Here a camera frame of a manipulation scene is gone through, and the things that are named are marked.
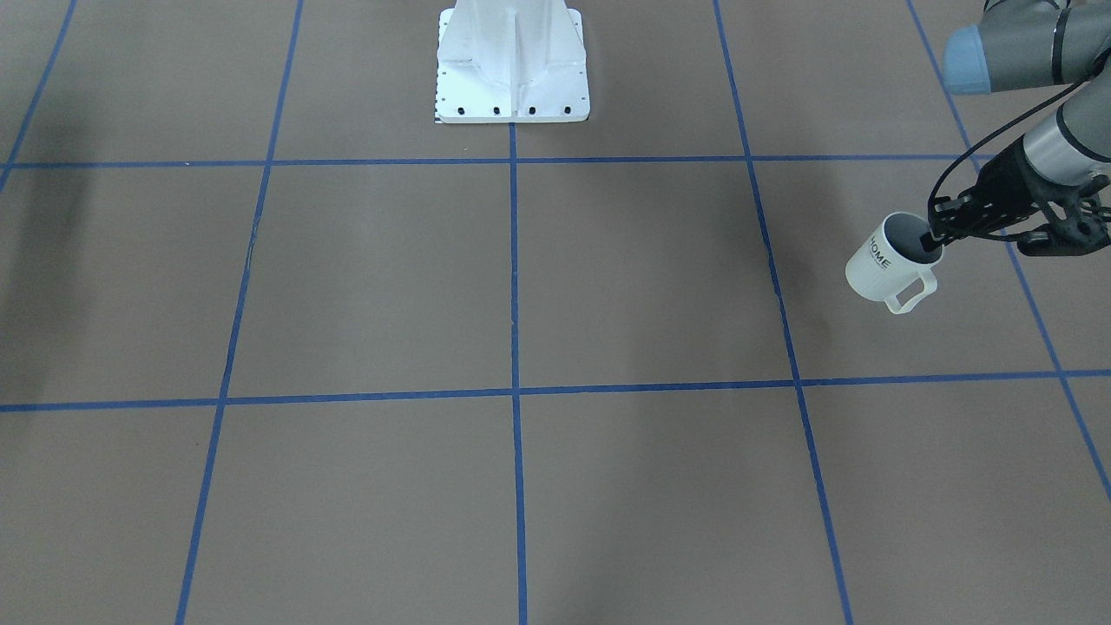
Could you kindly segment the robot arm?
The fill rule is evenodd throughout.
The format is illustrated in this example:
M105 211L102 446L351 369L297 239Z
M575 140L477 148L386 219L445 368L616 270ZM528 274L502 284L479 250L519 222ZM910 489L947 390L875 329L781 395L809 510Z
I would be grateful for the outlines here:
M980 23L950 36L942 56L952 95L1058 85L1048 115L989 159L975 185L930 194L927 252L960 239L1012 242L1032 258L1108 246L1108 6L988 1Z

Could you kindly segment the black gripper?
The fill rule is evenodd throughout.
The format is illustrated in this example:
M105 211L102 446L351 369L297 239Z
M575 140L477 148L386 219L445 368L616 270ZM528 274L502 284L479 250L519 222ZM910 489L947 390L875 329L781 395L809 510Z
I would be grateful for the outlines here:
M1055 196L1055 183L1031 165L1023 139L1015 139L982 167L970 190L972 201L928 201L927 231L919 236L925 253L940 252L962 239L1004 244L1048 244L1048 231L1035 228L1000 234L1001 228L1019 224Z

